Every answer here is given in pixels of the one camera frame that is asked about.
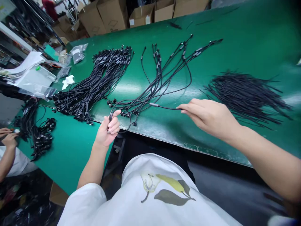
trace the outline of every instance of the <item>wire harness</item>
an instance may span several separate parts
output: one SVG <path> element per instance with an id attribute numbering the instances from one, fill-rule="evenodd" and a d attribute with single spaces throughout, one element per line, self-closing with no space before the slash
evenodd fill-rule
<path id="1" fill-rule="evenodd" d="M 209 42 L 208 45 L 195 50 L 192 54 L 190 54 L 189 56 L 186 57 L 187 44 L 188 44 L 188 41 L 192 37 L 193 37 L 193 34 L 191 34 L 190 37 L 186 41 L 181 42 L 176 47 L 175 51 L 170 55 L 170 57 L 165 62 L 165 64 L 162 63 L 162 57 L 161 57 L 159 48 L 157 48 L 157 44 L 152 44 L 152 54 L 153 54 L 153 58 L 154 58 L 155 66 L 156 66 L 156 77 L 152 82 L 150 81 L 150 79 L 147 76 L 147 74 L 144 70 L 144 67 L 143 67 L 143 56 L 144 56 L 144 53 L 146 51 L 146 47 L 144 47 L 144 50 L 143 50 L 142 56 L 141 56 L 141 66 L 142 66 L 143 72 L 144 72 L 144 74 L 145 74 L 145 76 L 146 76 L 146 78 L 147 78 L 150 85 L 136 99 L 122 100 L 122 101 L 117 102 L 116 99 L 114 99 L 112 101 L 112 100 L 109 100 L 107 98 L 107 104 L 109 105 L 109 107 L 112 107 L 112 110 L 111 110 L 110 115 L 109 115 L 110 121 L 112 120 L 113 113 L 118 109 L 122 110 L 121 116 L 125 116 L 125 117 L 128 117 L 130 119 L 129 127 L 125 131 L 119 132 L 119 133 L 124 133 L 124 132 L 128 131 L 130 129 L 131 125 L 137 126 L 137 119 L 139 117 L 139 114 L 142 111 L 148 109 L 151 106 L 161 107 L 161 108 L 165 108 L 165 109 L 169 109 L 169 110 L 180 110 L 180 109 L 177 109 L 177 108 L 163 107 L 163 106 L 160 106 L 160 105 L 156 104 L 156 102 L 163 95 L 178 92 L 178 91 L 186 89 L 188 86 L 190 86 L 190 84 L 192 83 L 192 76 L 191 76 L 191 71 L 188 67 L 188 63 L 191 60 L 198 57 L 202 52 L 204 52 L 210 46 L 212 46 L 214 44 L 217 44 L 217 43 L 220 43 L 223 40 L 223 39 L 219 39 L 219 40 L 211 41 L 211 42 Z M 180 59 L 178 61 L 175 61 L 176 56 L 180 56 L 179 57 Z M 169 65 L 172 65 L 171 70 L 167 70 L 167 67 Z M 181 88 L 181 89 L 171 91 L 171 92 L 166 92 L 169 85 L 170 85 L 170 83 L 171 83 L 171 81 L 172 81 L 172 78 L 183 67 L 187 67 L 187 70 L 189 72 L 189 77 L 190 77 L 189 84 L 186 85 L 185 87 Z M 136 119 L 135 119 L 134 122 L 132 122 L 132 115 L 133 114 L 136 115 Z"/>
<path id="2" fill-rule="evenodd" d="M 103 50 L 95 54 L 90 76 L 70 86 L 67 92 L 52 95 L 55 110 L 74 119 L 93 125 L 90 110 L 93 105 L 109 95 L 129 66 L 134 52 L 130 46 L 120 49 Z"/>
<path id="3" fill-rule="evenodd" d="M 37 109 L 43 107 L 45 112 L 44 115 L 36 120 Z M 46 113 L 46 108 L 44 106 L 39 106 L 35 98 L 31 98 L 25 101 L 23 105 L 23 116 L 15 117 L 13 126 L 20 128 L 19 136 L 26 142 L 30 141 L 31 148 L 34 152 L 32 161 L 36 161 L 41 155 L 45 154 L 47 150 L 51 148 L 52 144 L 52 130 L 56 126 L 56 121 L 54 118 L 47 118 L 44 122 L 40 123 Z"/>

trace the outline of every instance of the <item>clear plastic bag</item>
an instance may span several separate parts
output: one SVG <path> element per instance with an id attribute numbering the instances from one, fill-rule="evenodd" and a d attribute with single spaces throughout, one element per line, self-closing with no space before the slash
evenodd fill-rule
<path id="1" fill-rule="evenodd" d="M 88 43 L 84 44 L 84 45 L 79 45 L 79 46 L 73 47 L 73 49 L 71 50 L 71 54 L 73 57 L 74 64 L 77 64 L 78 62 L 82 61 L 85 58 L 83 51 L 86 50 L 87 46 L 88 46 Z"/>
<path id="2" fill-rule="evenodd" d="M 69 74 L 70 68 L 71 68 L 71 66 L 63 67 L 56 75 L 56 79 L 53 83 L 57 83 L 60 78 L 66 77 Z"/>
<path id="3" fill-rule="evenodd" d="M 49 101 L 48 97 L 55 94 L 57 90 L 56 88 L 33 83 L 23 84 L 22 87 L 23 89 L 20 88 L 18 93 L 41 98 L 46 100 L 47 102 Z"/>
<path id="4" fill-rule="evenodd" d="M 2 226 L 37 226 L 52 225 L 55 221 L 56 205 L 47 202 L 46 198 L 34 199 L 28 205 L 22 206 L 9 214 Z"/>
<path id="5" fill-rule="evenodd" d="M 46 63 L 55 64 L 55 65 L 60 66 L 60 67 L 67 67 L 67 66 L 70 65 L 71 58 L 72 58 L 72 54 L 67 54 L 67 55 L 63 56 L 63 58 L 61 58 L 61 59 L 59 57 L 60 62 L 47 60 Z"/>

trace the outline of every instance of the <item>white shirt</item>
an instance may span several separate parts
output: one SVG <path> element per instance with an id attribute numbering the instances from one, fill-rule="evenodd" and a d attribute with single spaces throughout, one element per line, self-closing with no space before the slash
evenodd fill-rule
<path id="1" fill-rule="evenodd" d="M 187 173 L 156 154 L 133 158 L 121 188 L 109 201 L 97 184 L 87 184 L 67 200 L 62 225 L 241 225 L 199 193 Z"/>
<path id="2" fill-rule="evenodd" d="M 0 159 L 2 159 L 4 152 L 6 150 L 6 146 L 0 146 Z M 7 177 L 11 176 L 18 176 L 20 174 L 24 174 L 23 170 L 27 166 L 27 164 L 30 162 L 30 159 L 27 158 L 19 148 L 16 148 L 15 153 L 15 160 L 13 162 L 13 166 L 10 169 L 9 173 L 7 174 Z"/>

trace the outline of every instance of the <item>worker's hand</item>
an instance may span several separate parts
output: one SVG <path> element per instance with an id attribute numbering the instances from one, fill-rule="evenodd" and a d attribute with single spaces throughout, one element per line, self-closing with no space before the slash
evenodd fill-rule
<path id="1" fill-rule="evenodd" d="M 103 122 L 101 123 L 95 142 L 97 142 L 100 145 L 103 145 L 105 147 L 108 147 L 115 137 L 117 136 L 117 132 L 119 132 L 119 121 L 117 118 L 117 115 L 121 113 L 121 110 L 117 110 L 114 112 L 112 120 L 109 120 L 108 116 L 104 117 Z"/>
<path id="2" fill-rule="evenodd" d="M 6 146 L 6 148 L 15 148 L 17 146 L 15 138 L 18 135 L 18 133 L 10 133 L 2 140 L 2 143 Z"/>
<path id="3" fill-rule="evenodd" d="M 0 138 L 4 137 L 5 135 L 12 133 L 12 131 L 8 128 L 2 128 L 0 129 Z"/>
<path id="4" fill-rule="evenodd" d="M 226 105 L 213 100 L 192 99 L 189 104 L 177 108 L 181 108 L 181 113 L 188 115 L 200 129 L 223 141 L 236 137 L 243 127 Z"/>

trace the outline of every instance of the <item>cable connector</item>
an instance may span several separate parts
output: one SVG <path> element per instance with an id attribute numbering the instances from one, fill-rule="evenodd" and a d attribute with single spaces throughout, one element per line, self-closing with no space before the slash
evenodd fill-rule
<path id="1" fill-rule="evenodd" d="M 153 106 L 153 107 L 159 107 L 158 104 L 155 104 L 155 103 L 148 103 L 150 106 Z"/>

